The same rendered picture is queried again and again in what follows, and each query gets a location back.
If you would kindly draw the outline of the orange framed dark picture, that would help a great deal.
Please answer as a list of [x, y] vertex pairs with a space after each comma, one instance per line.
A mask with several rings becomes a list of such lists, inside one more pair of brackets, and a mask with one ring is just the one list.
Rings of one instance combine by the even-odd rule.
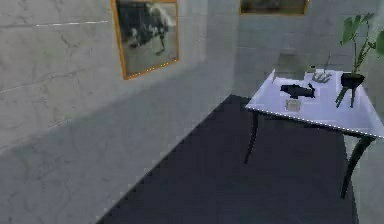
[[110, 4], [124, 80], [179, 60], [177, 0], [110, 0]]

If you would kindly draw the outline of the small grey square object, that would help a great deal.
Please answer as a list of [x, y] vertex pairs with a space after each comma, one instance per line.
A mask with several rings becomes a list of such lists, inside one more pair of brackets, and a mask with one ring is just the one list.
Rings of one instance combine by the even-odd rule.
[[285, 109], [289, 112], [298, 112], [301, 108], [301, 101], [299, 99], [288, 99], [286, 101]]

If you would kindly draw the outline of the black lumpy object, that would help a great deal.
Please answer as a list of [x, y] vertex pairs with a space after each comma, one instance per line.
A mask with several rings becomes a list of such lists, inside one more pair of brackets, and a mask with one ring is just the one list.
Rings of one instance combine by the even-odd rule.
[[298, 99], [300, 96], [309, 98], [315, 97], [315, 88], [311, 84], [308, 84], [307, 88], [297, 84], [282, 85], [280, 90], [289, 94], [292, 99]]

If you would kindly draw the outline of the orange framed wide picture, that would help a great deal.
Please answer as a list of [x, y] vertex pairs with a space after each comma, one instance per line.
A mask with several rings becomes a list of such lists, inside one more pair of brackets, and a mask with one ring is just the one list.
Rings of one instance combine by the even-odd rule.
[[240, 15], [304, 15], [309, 0], [240, 0]]

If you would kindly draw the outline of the grey spiky object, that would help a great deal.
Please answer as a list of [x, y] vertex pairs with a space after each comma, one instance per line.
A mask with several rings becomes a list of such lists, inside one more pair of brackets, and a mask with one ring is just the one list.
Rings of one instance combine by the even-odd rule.
[[330, 80], [331, 74], [327, 72], [327, 68], [328, 68], [330, 59], [331, 59], [331, 55], [328, 55], [327, 61], [325, 63], [324, 68], [322, 69], [322, 71], [314, 73], [314, 75], [312, 76], [312, 80], [314, 82], [327, 83]]

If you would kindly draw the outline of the white table with black legs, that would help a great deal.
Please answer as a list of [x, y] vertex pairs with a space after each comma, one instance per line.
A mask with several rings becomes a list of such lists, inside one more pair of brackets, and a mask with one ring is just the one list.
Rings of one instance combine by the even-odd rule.
[[[342, 73], [335, 70], [330, 70], [328, 73], [330, 80], [326, 83], [314, 82], [310, 73], [305, 74], [302, 80], [270, 74], [246, 105], [253, 117], [248, 150], [253, 150], [260, 115], [289, 119], [356, 137], [358, 143], [348, 161], [340, 191], [340, 196], [344, 198], [354, 168], [364, 151], [374, 140], [384, 139], [384, 123], [361, 86], [355, 90], [355, 100], [352, 105], [338, 104], [336, 98], [342, 90]], [[307, 94], [298, 96], [294, 100], [295, 109], [289, 110], [287, 104], [292, 99], [292, 94], [283, 91], [281, 87], [291, 85], [305, 88], [307, 91], [313, 92], [314, 96], [309, 97]]]

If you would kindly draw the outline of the green plant in black pot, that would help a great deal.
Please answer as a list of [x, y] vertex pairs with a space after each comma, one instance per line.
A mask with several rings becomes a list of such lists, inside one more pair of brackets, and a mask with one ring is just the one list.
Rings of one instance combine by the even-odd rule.
[[348, 42], [353, 42], [353, 64], [351, 72], [343, 72], [340, 78], [342, 89], [340, 90], [335, 103], [339, 107], [348, 90], [352, 92], [350, 107], [354, 106], [354, 100], [357, 88], [365, 80], [365, 76], [360, 73], [361, 66], [371, 50], [374, 50], [378, 57], [384, 56], [384, 29], [378, 35], [371, 39], [369, 33], [366, 33], [365, 40], [361, 46], [357, 46], [357, 34], [362, 25], [366, 25], [370, 29], [370, 20], [375, 16], [374, 13], [365, 15], [356, 15], [348, 17], [343, 22], [343, 31], [340, 40], [340, 45], [344, 46]]

